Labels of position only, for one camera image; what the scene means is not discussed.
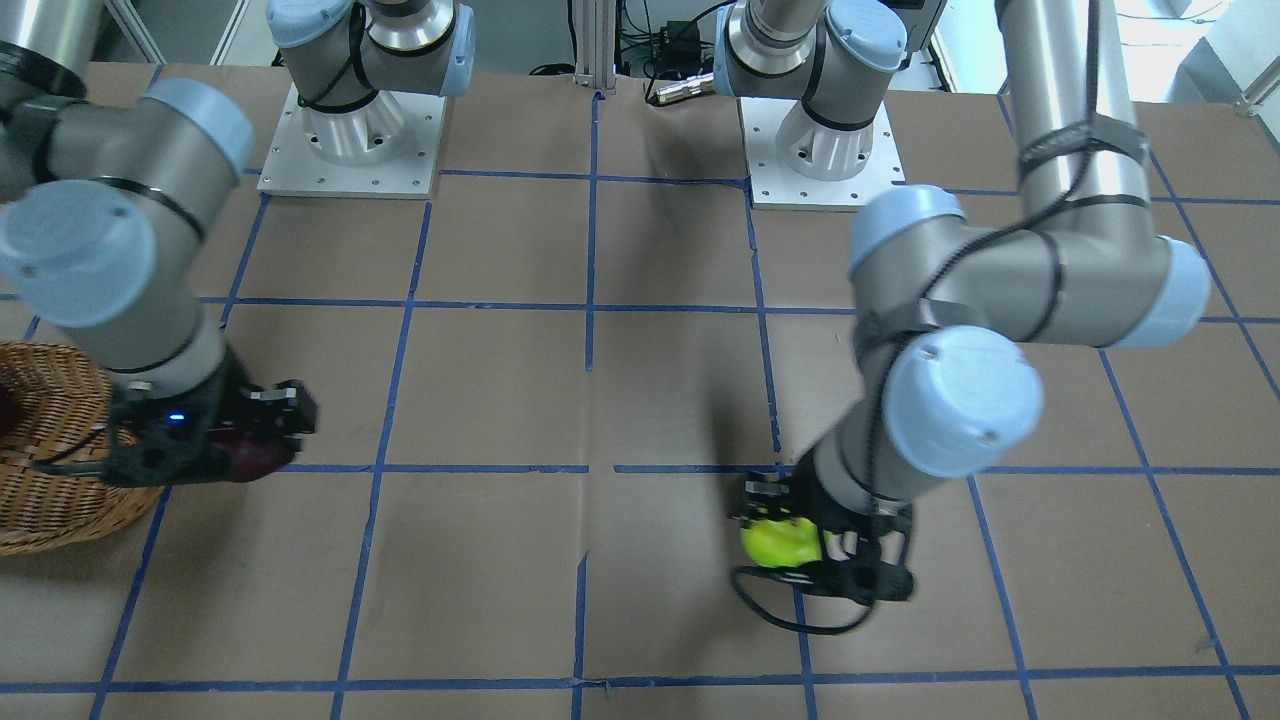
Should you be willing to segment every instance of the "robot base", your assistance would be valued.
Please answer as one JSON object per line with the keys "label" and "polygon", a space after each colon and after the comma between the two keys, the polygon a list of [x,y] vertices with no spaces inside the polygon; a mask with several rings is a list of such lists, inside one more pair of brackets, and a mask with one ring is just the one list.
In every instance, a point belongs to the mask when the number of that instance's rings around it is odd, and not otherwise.
{"label": "robot base", "polygon": [[742,97],[740,102],[751,201],[756,208],[856,211],[887,190],[906,183],[884,105],[876,114],[876,146],[863,172],[846,181],[819,181],[795,172],[780,156],[778,129],[795,100]]}
{"label": "robot base", "polygon": [[404,122],[413,137],[406,138],[402,152],[388,161],[346,167],[325,160],[310,147],[298,111],[298,91],[291,86],[257,190],[292,197],[429,200],[444,127],[444,99],[408,92],[393,95],[404,110]]}

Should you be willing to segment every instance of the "dark red object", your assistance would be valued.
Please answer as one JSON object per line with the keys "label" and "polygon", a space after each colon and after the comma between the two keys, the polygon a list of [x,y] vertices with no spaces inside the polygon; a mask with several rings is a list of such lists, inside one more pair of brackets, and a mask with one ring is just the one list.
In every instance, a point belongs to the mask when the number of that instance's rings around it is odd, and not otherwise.
{"label": "dark red object", "polygon": [[9,434],[22,420],[22,407],[9,397],[9,391],[0,387],[0,436]]}
{"label": "dark red object", "polygon": [[284,438],[255,436],[234,428],[212,430],[209,445],[221,447],[232,456],[232,474],[221,480],[251,483],[265,478],[293,461],[294,451]]}

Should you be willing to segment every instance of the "cable connector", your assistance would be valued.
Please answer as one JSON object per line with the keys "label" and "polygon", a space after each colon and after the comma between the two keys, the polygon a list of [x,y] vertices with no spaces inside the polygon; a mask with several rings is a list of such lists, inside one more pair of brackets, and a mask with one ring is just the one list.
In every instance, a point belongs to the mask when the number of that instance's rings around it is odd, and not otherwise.
{"label": "cable connector", "polygon": [[694,76],[686,81],[658,88],[649,97],[649,104],[655,108],[666,108],[703,95],[716,95],[716,73]]}

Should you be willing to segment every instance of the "yellow object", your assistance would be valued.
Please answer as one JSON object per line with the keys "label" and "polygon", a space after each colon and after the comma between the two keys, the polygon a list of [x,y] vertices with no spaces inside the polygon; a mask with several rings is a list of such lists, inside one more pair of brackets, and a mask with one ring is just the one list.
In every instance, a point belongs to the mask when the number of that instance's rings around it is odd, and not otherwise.
{"label": "yellow object", "polygon": [[742,528],[742,547],[760,568],[797,568],[822,560],[818,527],[806,518],[751,523]]}

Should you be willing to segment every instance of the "wicker basket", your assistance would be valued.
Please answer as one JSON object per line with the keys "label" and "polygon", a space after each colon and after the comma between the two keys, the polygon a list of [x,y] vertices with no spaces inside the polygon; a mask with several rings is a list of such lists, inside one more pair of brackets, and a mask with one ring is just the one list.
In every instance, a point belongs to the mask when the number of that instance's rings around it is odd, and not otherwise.
{"label": "wicker basket", "polygon": [[[0,387],[20,409],[0,437],[0,556],[27,555],[109,536],[155,506],[163,488],[113,488],[31,469],[83,439],[106,418],[111,383],[78,350],[0,343]],[[101,460],[97,438],[69,460]]]}

